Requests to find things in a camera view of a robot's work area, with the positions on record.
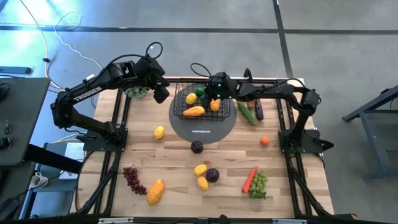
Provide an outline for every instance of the orange carrot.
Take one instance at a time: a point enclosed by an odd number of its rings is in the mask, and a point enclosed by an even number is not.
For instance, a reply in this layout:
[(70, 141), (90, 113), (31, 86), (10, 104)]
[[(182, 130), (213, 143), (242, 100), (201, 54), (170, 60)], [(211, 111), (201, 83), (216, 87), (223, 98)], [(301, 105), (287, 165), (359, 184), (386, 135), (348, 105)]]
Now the orange carrot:
[(255, 166), (253, 168), (253, 170), (250, 172), (248, 179), (245, 181), (245, 183), (243, 185), (243, 188), (242, 188), (242, 192), (243, 193), (248, 193), (249, 192), (250, 184), (251, 184), (251, 181), (254, 178), (254, 175), (256, 174), (257, 168), (258, 168), (258, 166)]

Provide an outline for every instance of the black wire basket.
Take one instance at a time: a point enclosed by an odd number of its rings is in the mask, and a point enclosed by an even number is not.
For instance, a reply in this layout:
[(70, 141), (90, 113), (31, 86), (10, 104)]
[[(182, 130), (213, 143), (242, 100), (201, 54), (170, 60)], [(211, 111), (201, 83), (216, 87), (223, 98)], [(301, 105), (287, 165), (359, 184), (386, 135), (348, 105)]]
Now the black wire basket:
[(195, 89), (198, 87), (205, 88), (204, 83), (190, 83), (190, 82), (177, 82), (175, 86), (175, 98), (174, 98), (174, 115), (180, 119), (197, 119), (197, 120), (209, 120), (209, 121), (223, 121), (231, 114), (231, 100), (222, 100), (220, 109), (214, 112), (210, 109), (210, 105), (205, 108), (205, 114), (200, 116), (189, 116), (183, 115), (183, 112), (193, 106), (202, 106), (200, 103), (199, 96), (194, 104), (188, 105), (185, 102), (186, 97), (190, 93), (195, 93)]

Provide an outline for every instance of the concrete floor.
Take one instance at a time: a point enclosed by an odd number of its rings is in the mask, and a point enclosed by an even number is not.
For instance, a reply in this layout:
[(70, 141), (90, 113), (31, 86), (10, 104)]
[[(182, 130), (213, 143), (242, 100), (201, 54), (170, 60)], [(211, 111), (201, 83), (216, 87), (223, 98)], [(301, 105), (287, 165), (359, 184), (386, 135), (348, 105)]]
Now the concrete floor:
[[(150, 28), (276, 29), (272, 0), (25, 0), (40, 24), (54, 25), (69, 11), (78, 11), (82, 26)], [(398, 29), (398, 1), (393, 0), (279, 0), (285, 29)], [(75, 24), (70, 15), (63, 25)], [(0, 12), (0, 25), (33, 24), (18, 0), (8, 0)], [(61, 32), (65, 42), (93, 57), (101, 65), (121, 54), (143, 54), (152, 41), (164, 45), (159, 63), (168, 75), (193, 75), (189, 64), (200, 62), (211, 71), (241, 76), (249, 67), (255, 77), (286, 77), (278, 34), (172, 33), (172, 32)], [(52, 59), (50, 76), (62, 87), (74, 86), (98, 72), (91, 61), (63, 46), (53, 32), (45, 32)], [(316, 88), (323, 102), (315, 115), (322, 138), (335, 143), (325, 153), (326, 175), (335, 213), (356, 213), (360, 219), (396, 222), (398, 180), (365, 183), (363, 175), (375, 171), (370, 147), (359, 120), (345, 124), (341, 117), (398, 83), (398, 35), (286, 35), (293, 76)], [(44, 45), (37, 31), (0, 30), (0, 65), (34, 69), (31, 77), (43, 77)], [(56, 141), (69, 133), (53, 125), (48, 92), (32, 137), (32, 143)], [(398, 101), (392, 105), (398, 108)], [(93, 116), (89, 101), (76, 106)], [(43, 194), (36, 204), (62, 195)], [(58, 215), (68, 206), (34, 213)]]

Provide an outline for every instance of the small orange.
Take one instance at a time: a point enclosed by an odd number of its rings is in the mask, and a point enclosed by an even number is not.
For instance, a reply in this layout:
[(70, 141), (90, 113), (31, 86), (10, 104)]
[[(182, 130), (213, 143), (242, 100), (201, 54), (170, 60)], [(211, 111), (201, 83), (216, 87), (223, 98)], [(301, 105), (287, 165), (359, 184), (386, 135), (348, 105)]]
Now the small orange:
[(261, 144), (267, 146), (269, 144), (269, 137), (268, 136), (262, 136), (260, 139)]

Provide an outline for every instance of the wooden tabletop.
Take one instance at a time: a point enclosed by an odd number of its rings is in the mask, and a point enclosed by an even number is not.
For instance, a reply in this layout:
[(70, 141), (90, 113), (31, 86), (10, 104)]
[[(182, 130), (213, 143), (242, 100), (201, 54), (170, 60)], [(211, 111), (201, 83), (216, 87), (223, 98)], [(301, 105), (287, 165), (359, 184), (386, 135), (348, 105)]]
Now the wooden tabletop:
[[(111, 120), (116, 92), (107, 90), (100, 93), (95, 119)], [(280, 127), (276, 101), (261, 100), (264, 120), (257, 126), (249, 124), (238, 111), (234, 129), (224, 139), (205, 145), (201, 154), (194, 154), (190, 150), (190, 143), (180, 138), (171, 127), (168, 110), (175, 94), (174, 84), (169, 86), (169, 92), (170, 96), (162, 104), (155, 102), (152, 93), (143, 99), (131, 101), (127, 120), (129, 135), (126, 150), (121, 156), (112, 216), (219, 217), (224, 214), (235, 218), (294, 217), (285, 157), (280, 153), (277, 136)], [(159, 125), (165, 128), (165, 135), (161, 140), (156, 140), (154, 130)], [(312, 118), (308, 120), (306, 128), (313, 128)], [(260, 145), (262, 135), (270, 137), (268, 146)], [(78, 186), (80, 207), (98, 185), (103, 157), (103, 152), (95, 152), (83, 167)], [(321, 160), (311, 154), (303, 154), (302, 158), (308, 188), (326, 211), (333, 213)], [(136, 195), (127, 186), (122, 168), (133, 164), (138, 168), (139, 180), (148, 189), (155, 179), (164, 181), (165, 192), (158, 205), (149, 206), (144, 195)], [(217, 168), (220, 172), (219, 181), (210, 184), (205, 192), (198, 188), (197, 177), (192, 173), (199, 164)], [(265, 200), (251, 199), (241, 192), (254, 166), (264, 169), (268, 175)], [(101, 211), (106, 203), (108, 187), (109, 184), (104, 191)], [(297, 192), (300, 208), (304, 212), (301, 190)]]

